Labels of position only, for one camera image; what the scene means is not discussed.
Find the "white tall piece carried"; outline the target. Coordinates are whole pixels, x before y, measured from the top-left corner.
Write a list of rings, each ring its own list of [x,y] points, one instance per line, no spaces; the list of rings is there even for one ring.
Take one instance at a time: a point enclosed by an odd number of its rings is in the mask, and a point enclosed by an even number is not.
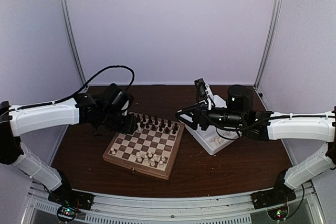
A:
[[[141,156],[141,153],[140,153],[140,152],[137,152],[137,153],[136,153],[136,158],[137,158],[137,162],[138,162],[138,163],[142,163],[142,156]]]

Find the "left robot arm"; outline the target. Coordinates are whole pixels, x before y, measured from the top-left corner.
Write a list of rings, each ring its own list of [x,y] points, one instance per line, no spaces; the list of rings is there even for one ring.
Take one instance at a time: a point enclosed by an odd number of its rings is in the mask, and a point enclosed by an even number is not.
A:
[[[90,124],[121,133],[133,133],[135,119],[128,112],[133,95],[116,84],[100,94],[76,92],[68,98],[30,105],[1,102],[1,164],[17,167],[40,182],[47,192],[71,205],[76,197],[66,175],[47,165],[21,140],[31,132],[67,125]]]

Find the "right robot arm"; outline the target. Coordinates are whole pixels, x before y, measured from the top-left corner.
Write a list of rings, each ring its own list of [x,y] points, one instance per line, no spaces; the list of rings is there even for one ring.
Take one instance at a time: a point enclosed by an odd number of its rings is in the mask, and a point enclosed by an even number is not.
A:
[[[324,144],[300,164],[278,175],[269,192],[272,203],[279,204],[306,181],[327,169],[335,169],[335,111],[318,114],[284,114],[273,111],[253,111],[253,92],[241,85],[227,89],[225,107],[217,107],[209,85],[195,82],[196,103],[177,111],[176,118],[193,130],[240,132],[257,141],[286,138],[321,140]]]

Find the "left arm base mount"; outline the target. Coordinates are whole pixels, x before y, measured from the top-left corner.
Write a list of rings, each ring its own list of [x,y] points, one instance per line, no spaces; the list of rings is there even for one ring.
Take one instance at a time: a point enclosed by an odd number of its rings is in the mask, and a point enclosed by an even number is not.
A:
[[[58,173],[60,174],[61,185],[55,190],[47,190],[49,193],[48,200],[64,207],[90,210],[94,195],[73,190],[65,174],[61,171]]]

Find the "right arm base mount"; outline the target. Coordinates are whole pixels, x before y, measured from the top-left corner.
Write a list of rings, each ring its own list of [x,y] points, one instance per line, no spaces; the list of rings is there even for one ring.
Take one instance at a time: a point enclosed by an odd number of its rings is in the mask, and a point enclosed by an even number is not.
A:
[[[283,170],[279,173],[272,189],[257,191],[251,194],[251,200],[255,209],[284,204],[296,199],[294,190],[285,185],[286,171]]]

